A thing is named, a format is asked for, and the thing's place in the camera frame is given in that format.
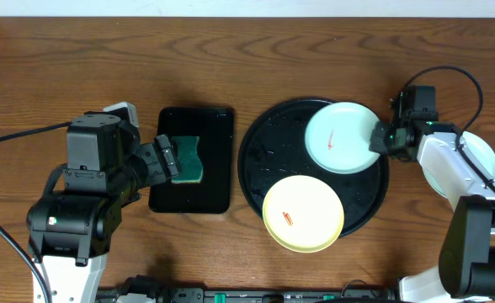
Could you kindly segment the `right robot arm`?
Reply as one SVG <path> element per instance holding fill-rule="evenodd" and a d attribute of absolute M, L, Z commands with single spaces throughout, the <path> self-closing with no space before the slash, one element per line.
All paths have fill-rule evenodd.
<path fill-rule="evenodd" d="M 418 162 L 442 188 L 453 217 L 438 265 L 402 280 L 417 300 L 495 299 L 495 179 L 451 123 L 376 123 L 370 150 Z"/>

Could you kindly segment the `yellow plate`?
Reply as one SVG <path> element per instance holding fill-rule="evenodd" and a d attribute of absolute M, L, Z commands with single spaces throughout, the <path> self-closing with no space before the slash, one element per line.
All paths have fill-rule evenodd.
<path fill-rule="evenodd" d="M 343 205 L 322 180 L 306 175 L 283 178 L 263 200 L 263 223 L 281 246 L 297 253 L 330 247 L 344 226 Z"/>

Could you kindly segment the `mint green plate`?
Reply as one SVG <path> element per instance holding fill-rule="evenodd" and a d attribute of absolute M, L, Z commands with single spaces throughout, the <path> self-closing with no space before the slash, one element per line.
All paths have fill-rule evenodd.
<path fill-rule="evenodd" d="M 481 163 L 481 165 L 488 171 L 488 173 L 495 180 L 495 152 L 494 150 L 479 136 L 465 131 L 461 137 L 467 144 L 470 152 Z M 433 175 L 423 168 L 423 175 L 426 178 L 431 188 L 442 197 L 446 197 L 441 186 L 437 183 Z"/>
<path fill-rule="evenodd" d="M 306 151 L 314 163 L 331 173 L 364 171 L 380 157 L 370 150 L 371 133 L 378 121 L 377 115 L 362 104 L 327 105 L 307 123 Z"/>

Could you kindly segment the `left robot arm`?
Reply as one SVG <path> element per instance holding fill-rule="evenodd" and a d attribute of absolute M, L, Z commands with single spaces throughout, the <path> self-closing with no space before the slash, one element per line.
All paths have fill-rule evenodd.
<path fill-rule="evenodd" d="M 175 144 L 159 135 L 137 144 L 118 165 L 77 170 L 62 165 L 27 214 L 29 248 L 37 275 L 35 302 L 92 302 L 98 293 L 112 235 L 122 210 L 140 189 L 167 182 L 179 173 Z"/>

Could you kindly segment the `green scrubbing sponge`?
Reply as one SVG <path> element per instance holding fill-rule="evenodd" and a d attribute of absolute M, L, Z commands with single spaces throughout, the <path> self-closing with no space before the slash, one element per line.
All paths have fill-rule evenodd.
<path fill-rule="evenodd" d="M 172 178 L 173 184 L 200 183 L 203 178 L 203 164 L 198 155 L 198 136 L 175 136 L 179 174 Z"/>

